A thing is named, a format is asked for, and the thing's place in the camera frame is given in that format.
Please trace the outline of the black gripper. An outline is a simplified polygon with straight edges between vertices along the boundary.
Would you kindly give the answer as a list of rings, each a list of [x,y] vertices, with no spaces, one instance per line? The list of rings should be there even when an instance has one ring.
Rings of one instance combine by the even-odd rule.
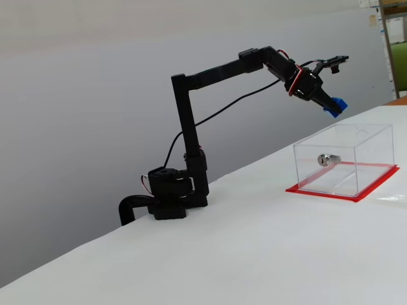
[[[289,96],[302,100],[312,100],[331,114],[343,112],[343,100],[330,97],[324,90],[316,90],[322,85],[322,79],[313,70],[301,67],[295,76],[287,82]]]

